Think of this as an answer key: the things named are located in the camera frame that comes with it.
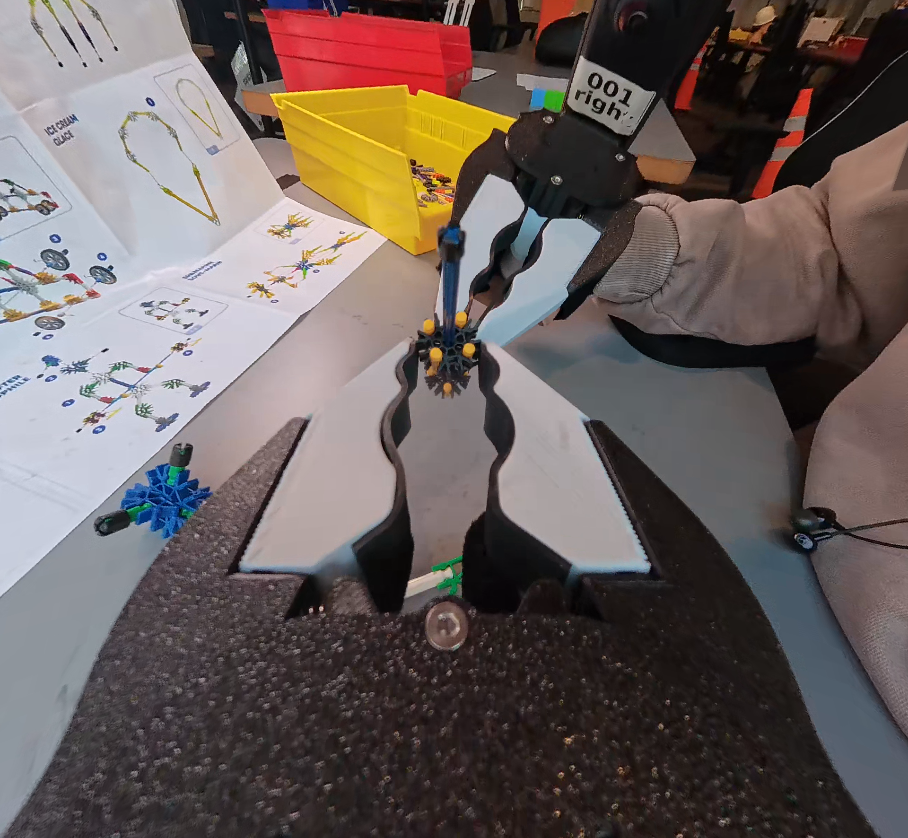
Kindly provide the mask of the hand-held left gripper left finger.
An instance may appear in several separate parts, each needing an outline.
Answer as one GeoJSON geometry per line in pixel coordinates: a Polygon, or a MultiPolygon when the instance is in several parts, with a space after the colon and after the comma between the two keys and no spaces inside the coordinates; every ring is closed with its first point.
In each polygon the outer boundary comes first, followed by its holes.
{"type": "Polygon", "coordinates": [[[403,340],[307,421],[238,560],[244,574],[297,574],[326,595],[364,583],[380,612],[402,609],[414,542],[399,447],[410,432],[416,345],[403,340]]]}

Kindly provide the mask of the orange traffic cone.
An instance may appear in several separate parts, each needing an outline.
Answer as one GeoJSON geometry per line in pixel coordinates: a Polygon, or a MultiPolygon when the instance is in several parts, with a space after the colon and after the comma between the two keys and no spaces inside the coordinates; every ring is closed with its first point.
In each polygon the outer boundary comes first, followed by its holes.
{"type": "Polygon", "coordinates": [[[781,137],[777,140],[771,156],[754,186],[752,199],[763,199],[772,193],[782,166],[803,142],[812,94],[813,88],[805,87],[797,95],[794,106],[782,128],[781,137]]]}

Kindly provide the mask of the person's right forearm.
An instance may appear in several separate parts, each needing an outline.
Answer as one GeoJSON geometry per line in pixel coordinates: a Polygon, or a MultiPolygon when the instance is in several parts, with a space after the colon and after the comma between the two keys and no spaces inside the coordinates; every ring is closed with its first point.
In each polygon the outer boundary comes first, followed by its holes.
{"type": "Polygon", "coordinates": [[[745,346],[814,337],[820,354],[856,367],[890,351],[905,364],[906,142],[902,124],[814,186],[743,204],[641,196],[594,294],[645,332],[745,346]]]}

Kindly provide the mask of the colourful rod connector toy model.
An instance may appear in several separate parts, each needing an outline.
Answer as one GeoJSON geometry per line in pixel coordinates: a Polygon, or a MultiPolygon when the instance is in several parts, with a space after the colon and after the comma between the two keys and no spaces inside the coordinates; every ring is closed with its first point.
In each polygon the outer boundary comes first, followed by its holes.
{"type": "MultiPolygon", "coordinates": [[[[144,483],[137,483],[125,492],[118,510],[97,516],[93,524],[97,536],[108,537],[132,525],[146,524],[164,539],[173,537],[211,494],[209,488],[201,488],[198,480],[190,477],[192,454],[190,443],[174,445],[169,462],[148,470],[144,483]]],[[[456,557],[411,579],[405,598],[461,595],[462,563],[463,558],[456,557]]]]}

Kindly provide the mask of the blue toy rod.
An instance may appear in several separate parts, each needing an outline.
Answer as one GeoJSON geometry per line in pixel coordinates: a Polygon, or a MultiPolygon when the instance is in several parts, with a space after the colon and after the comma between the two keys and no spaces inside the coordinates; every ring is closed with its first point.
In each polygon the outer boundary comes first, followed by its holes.
{"type": "Polygon", "coordinates": [[[445,347],[451,346],[456,336],[460,261],[465,248],[465,235],[460,226],[452,222],[439,229],[437,234],[437,250],[441,260],[441,337],[445,347]]]}

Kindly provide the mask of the black yellow toy wheel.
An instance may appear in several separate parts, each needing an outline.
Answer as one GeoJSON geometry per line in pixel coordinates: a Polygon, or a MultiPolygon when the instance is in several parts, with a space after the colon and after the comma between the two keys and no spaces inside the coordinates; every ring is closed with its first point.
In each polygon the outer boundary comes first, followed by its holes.
{"type": "Polygon", "coordinates": [[[428,388],[441,399],[453,399],[471,383],[471,372],[480,361],[478,324],[460,310],[454,317],[453,339],[445,341],[442,321],[426,319],[417,337],[417,356],[428,388]]]}

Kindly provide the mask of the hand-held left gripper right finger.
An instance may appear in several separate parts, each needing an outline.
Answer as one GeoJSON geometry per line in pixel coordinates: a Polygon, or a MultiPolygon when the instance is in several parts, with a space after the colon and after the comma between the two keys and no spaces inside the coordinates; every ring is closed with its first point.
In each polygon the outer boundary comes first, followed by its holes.
{"type": "Polygon", "coordinates": [[[594,421],[502,347],[482,346],[478,382],[496,456],[464,540],[463,599],[508,614],[534,585],[555,585],[570,603],[585,577],[654,580],[594,421]]]}

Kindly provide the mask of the black bag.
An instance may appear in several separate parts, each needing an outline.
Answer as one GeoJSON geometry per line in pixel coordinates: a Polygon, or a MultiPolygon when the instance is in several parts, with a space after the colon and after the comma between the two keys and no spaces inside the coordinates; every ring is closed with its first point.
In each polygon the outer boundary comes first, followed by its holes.
{"type": "Polygon", "coordinates": [[[576,60],[587,17],[588,12],[581,12],[540,26],[536,34],[535,61],[570,69],[576,60]]]}

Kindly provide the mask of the person's beige printed hoodie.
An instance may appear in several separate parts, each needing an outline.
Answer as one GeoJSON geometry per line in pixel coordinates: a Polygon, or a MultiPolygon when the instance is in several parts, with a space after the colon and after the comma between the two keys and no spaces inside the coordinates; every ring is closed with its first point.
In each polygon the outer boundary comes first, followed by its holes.
{"type": "MultiPolygon", "coordinates": [[[[823,413],[812,438],[803,501],[843,526],[907,516],[906,352],[892,345],[823,413]]],[[[893,720],[907,729],[906,523],[834,537],[813,554],[838,624],[893,720]]]]}

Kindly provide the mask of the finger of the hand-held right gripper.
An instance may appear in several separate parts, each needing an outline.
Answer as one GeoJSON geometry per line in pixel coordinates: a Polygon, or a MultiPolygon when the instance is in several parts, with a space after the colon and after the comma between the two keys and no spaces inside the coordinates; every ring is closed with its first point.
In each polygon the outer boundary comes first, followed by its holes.
{"type": "Polygon", "coordinates": [[[609,216],[609,211],[593,211],[585,218],[547,220],[521,265],[507,245],[500,264],[510,272],[509,288],[502,302],[480,321],[479,341],[504,347],[557,312],[609,216]]]}
{"type": "MultiPolygon", "coordinates": [[[[457,286],[448,295],[452,314],[467,311],[472,294],[484,285],[487,272],[500,251],[510,253],[510,242],[519,237],[527,205],[514,185],[489,174],[461,220],[456,222],[463,239],[458,262],[457,286]]],[[[528,242],[525,261],[511,267],[503,301],[486,314],[481,325],[538,325],[540,322],[540,236],[528,242]]]]}

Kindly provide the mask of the pile of small building parts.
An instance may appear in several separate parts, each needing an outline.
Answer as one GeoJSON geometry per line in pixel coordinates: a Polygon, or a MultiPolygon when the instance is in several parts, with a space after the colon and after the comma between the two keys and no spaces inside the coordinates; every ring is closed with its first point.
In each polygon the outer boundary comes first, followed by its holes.
{"type": "Polygon", "coordinates": [[[419,209],[433,206],[448,207],[455,198],[456,185],[446,174],[434,167],[409,159],[411,182],[419,209]]]}

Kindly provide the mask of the red plastic bin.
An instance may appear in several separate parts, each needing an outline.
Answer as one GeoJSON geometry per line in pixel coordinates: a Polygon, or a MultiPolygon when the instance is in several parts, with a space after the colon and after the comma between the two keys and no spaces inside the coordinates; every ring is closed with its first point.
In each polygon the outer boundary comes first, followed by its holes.
{"type": "Polygon", "coordinates": [[[264,17],[289,93],[406,85],[459,99],[472,80],[466,27],[314,10],[264,17]]]}

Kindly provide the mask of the white building instruction sheet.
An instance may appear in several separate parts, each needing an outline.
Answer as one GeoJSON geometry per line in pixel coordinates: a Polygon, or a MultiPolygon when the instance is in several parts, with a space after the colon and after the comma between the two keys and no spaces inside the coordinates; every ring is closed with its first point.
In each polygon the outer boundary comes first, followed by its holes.
{"type": "Polygon", "coordinates": [[[6,592],[384,242],[286,198],[175,0],[1,0],[6,592]]]}

